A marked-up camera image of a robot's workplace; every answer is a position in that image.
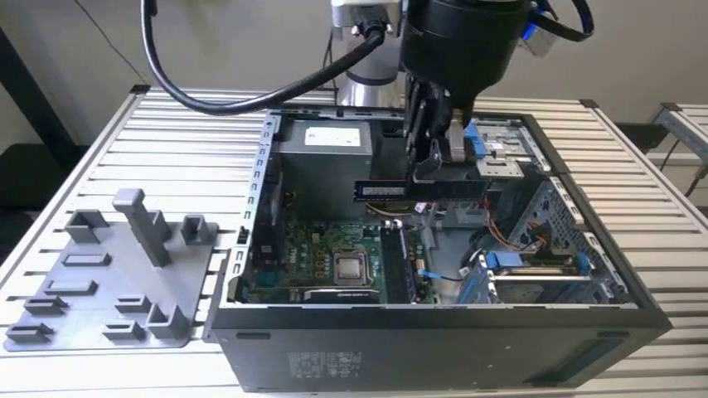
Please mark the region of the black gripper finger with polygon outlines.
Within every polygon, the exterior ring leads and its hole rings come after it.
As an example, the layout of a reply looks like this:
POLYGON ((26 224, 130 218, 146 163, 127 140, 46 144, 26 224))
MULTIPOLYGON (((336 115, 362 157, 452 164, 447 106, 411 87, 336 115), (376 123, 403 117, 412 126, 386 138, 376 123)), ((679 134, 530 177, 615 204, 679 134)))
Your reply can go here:
POLYGON ((464 118, 464 112, 459 109, 452 111, 452 120, 446 137, 450 144, 450 155, 454 163, 474 163, 476 154, 471 139, 467 137, 470 121, 464 118))
POLYGON ((432 83, 408 78, 406 82, 406 177, 423 182, 438 171, 443 155, 440 140, 450 128, 450 96, 432 83))

